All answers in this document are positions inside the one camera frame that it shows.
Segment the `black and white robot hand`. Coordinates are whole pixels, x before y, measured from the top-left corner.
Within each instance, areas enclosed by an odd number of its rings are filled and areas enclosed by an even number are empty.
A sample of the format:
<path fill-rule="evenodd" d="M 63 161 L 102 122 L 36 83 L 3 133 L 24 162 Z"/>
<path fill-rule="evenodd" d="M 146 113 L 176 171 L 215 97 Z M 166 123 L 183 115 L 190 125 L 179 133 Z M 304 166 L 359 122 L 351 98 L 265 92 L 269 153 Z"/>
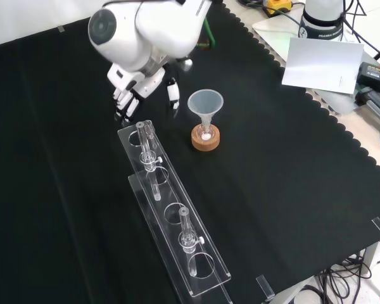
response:
<path fill-rule="evenodd" d="M 167 85 L 170 105 L 177 109 L 180 91 L 176 73 L 174 63 L 163 65 L 152 76 L 145 76 L 142 72 L 127 72 L 118 64 L 112 64 L 107 77 L 115 88 L 113 100 L 116 120 L 122 125 L 133 121 L 140 103 L 150 97 L 162 83 Z"/>

